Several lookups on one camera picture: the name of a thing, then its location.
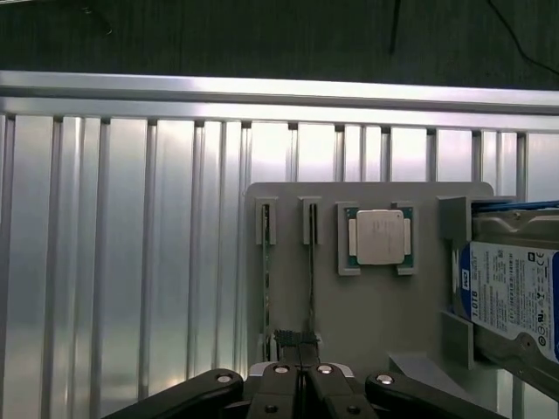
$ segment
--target metal panel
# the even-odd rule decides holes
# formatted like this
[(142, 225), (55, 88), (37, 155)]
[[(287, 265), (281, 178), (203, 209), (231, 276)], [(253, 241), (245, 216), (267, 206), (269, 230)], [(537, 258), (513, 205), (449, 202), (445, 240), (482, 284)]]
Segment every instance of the metal panel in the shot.
[(482, 133), (483, 182), (493, 186), (495, 195), (516, 195), (516, 133)]
[(557, 199), (558, 156), (559, 135), (528, 136), (528, 200)]
[(152, 395), (186, 377), (194, 124), (157, 124), (149, 324)]
[(137, 400), (146, 135), (145, 120), (111, 120), (104, 243), (96, 249), (102, 255), (95, 279), (100, 281), (102, 416)]
[(381, 180), (381, 128), (350, 125), (345, 130), (345, 182)]
[(52, 333), (52, 350), (44, 359), (52, 358), (51, 391), (49, 384), (43, 384), (44, 417), (70, 417), (70, 398), (73, 398), (73, 329), (76, 294), (76, 271), (78, 269), (78, 214), (79, 214), (79, 179), (82, 164), (84, 121), (81, 118), (64, 118), (60, 127), (60, 165), (59, 165), (59, 200), (58, 230), (56, 241), (56, 259), (53, 278), (47, 279), (47, 286), (52, 286), (52, 325), (45, 325), (45, 343), (47, 333)]
[(100, 128), (99, 119), (88, 118), (81, 123), (78, 210), (77, 214), (73, 215), (77, 220), (72, 219), (77, 231), (77, 263), (72, 273), (76, 278), (76, 288), (74, 294), (70, 295), (73, 328), (66, 402), (70, 418), (89, 417), (91, 407), (93, 280)]
[(437, 180), (468, 182), (472, 180), (472, 133), (437, 131)]
[(16, 118), (4, 417), (41, 409), (52, 118)]
[(220, 368), (235, 367), (235, 313), (238, 303), (237, 269), (239, 187), (241, 176), (241, 124), (229, 122), (221, 144), (221, 196), (219, 208), (219, 282), (217, 284), (217, 354)]
[[(291, 161), (287, 159), (288, 155), (292, 156)], [(297, 141), (292, 144), (292, 133), (287, 124), (252, 124), (251, 183), (284, 182), (286, 173), (293, 172), (291, 164), (296, 167), (297, 155)]]
[(216, 366), (222, 124), (196, 131), (190, 233), (188, 376)]
[(422, 182), (427, 176), (427, 131), (415, 128), (392, 128), (391, 180)]
[(0, 96), (2, 113), (42, 115), (0, 115), (4, 189), (16, 136), (3, 419), (95, 418), (210, 367), (245, 372), (252, 182), (480, 175), (500, 195), (523, 197), (525, 179), (530, 200), (559, 191), (556, 93), (0, 72)]
[(299, 182), (336, 178), (336, 132), (333, 125), (299, 125)]

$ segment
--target hard drive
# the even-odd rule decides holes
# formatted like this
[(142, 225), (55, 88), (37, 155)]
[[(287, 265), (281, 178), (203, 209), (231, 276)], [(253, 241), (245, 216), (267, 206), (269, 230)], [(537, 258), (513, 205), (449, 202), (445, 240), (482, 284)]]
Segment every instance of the hard drive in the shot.
[(559, 209), (473, 209), (472, 238), (452, 255), (455, 313), (474, 324), (479, 354), (557, 399)]

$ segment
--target gray mounting plate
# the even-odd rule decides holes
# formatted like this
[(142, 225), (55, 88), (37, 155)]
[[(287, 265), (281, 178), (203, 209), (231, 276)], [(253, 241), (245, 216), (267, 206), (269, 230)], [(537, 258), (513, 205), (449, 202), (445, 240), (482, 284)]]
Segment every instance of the gray mounting plate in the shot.
[[(262, 248), (257, 245), (257, 201), (272, 198), (276, 242), (269, 254), (269, 313), (275, 328), (302, 330), (308, 313), (309, 268), (303, 244), (302, 197), (320, 198), (314, 282), (315, 329), (324, 345), (322, 361), (349, 366), (356, 377), (389, 367), (388, 352), (424, 352), (440, 359), (440, 310), (450, 306), (451, 256), (438, 231), (438, 196), (492, 196), (481, 182), (255, 183), (246, 192), (246, 280), (249, 362), (261, 361)], [(337, 203), (362, 210), (393, 203), (414, 205), (416, 272), (397, 275), (393, 265), (362, 266), (361, 274), (338, 274)]]

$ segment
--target robotic arm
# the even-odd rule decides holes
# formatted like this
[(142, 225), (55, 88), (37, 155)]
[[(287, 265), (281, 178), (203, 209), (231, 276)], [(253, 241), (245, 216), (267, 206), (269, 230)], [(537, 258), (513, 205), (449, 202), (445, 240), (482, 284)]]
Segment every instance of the robotic arm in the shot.
[(348, 371), (328, 363), (266, 362), (254, 365), (243, 381), (233, 371), (214, 369), (105, 419), (503, 417), (401, 374), (375, 372), (363, 385)]

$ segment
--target black cable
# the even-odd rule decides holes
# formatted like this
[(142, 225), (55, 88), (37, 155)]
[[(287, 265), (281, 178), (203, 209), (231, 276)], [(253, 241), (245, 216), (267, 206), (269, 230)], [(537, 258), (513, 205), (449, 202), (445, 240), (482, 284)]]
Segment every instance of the black cable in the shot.
[(547, 70), (548, 72), (552, 72), (552, 73), (555, 74), (555, 76), (559, 76), (559, 71), (557, 71), (555, 68), (552, 68), (549, 65), (545, 65), (545, 64), (543, 64), (539, 61), (536, 61), (535, 59), (533, 59), (529, 55), (527, 55), (526, 52), (524, 52), (524, 49), (522, 48), (522, 45), (521, 45), (521, 41), (518, 40), (518, 37), (514, 33), (514, 30), (511, 27), (510, 23), (507, 22), (505, 17), (499, 11), (497, 6), (495, 6), (495, 4), (493, 3), (492, 0), (486, 0), (486, 1), (487, 1), (487, 4), (489, 5), (489, 7), (491, 8), (491, 10), (495, 13), (495, 15), (497, 15), (497, 18), (500, 20), (500, 22), (503, 24), (503, 26), (505, 26), (505, 29), (507, 29), (507, 32), (509, 33), (510, 37), (513, 39), (514, 44), (516, 45), (516, 49), (521, 54), (521, 57), (524, 58), (524, 60), (528, 61), (530, 64), (536, 65), (540, 68), (543, 68), (544, 70)]

